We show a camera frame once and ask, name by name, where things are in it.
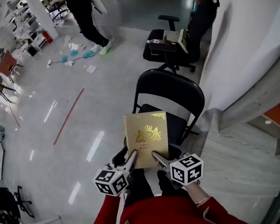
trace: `chair armrest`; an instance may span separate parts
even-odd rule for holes
[[[161,50],[167,52],[177,52],[176,45],[169,45],[164,43],[150,43],[149,48],[152,50]]]
[[[167,15],[160,15],[158,19],[167,20],[167,21],[180,21],[178,17],[167,16]]]

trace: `blue cloth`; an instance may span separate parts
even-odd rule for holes
[[[61,62],[62,63],[67,62],[67,56],[65,56],[65,55],[61,56]]]
[[[83,58],[88,58],[88,57],[91,57],[93,56],[93,51],[90,50],[90,51],[87,51],[84,55],[83,55]]]
[[[71,51],[70,51],[70,55],[71,55],[71,56],[76,56],[76,55],[78,55],[78,53],[79,53],[79,52],[78,52],[77,50],[71,50]]]

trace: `red sleeve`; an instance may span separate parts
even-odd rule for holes
[[[94,224],[116,224],[120,197],[106,195]]]
[[[228,214],[225,208],[213,197],[211,197],[206,203],[199,206],[198,209],[202,213],[206,212],[208,209],[205,217],[216,224],[247,224],[246,222]]]

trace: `black pants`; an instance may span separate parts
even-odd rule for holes
[[[104,38],[96,29],[96,27],[93,25],[92,20],[92,8],[91,8],[91,2],[90,0],[84,1],[84,4],[86,4],[84,9],[81,9],[81,7],[69,7],[70,11],[73,13],[75,20],[77,21],[81,33],[88,39],[96,43],[97,45],[101,45],[102,47],[105,47],[109,40]]]
[[[184,189],[176,190],[164,171],[158,171],[159,186],[162,190],[162,196],[184,196],[190,198]],[[144,176],[143,169],[134,169],[129,177],[130,193],[126,197],[125,208],[135,202],[146,198],[154,197],[153,192]]]

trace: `green sneaker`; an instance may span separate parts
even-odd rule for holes
[[[106,46],[103,47],[103,49],[99,52],[101,56],[105,55],[108,53],[108,51],[111,49],[111,41],[108,42]]]

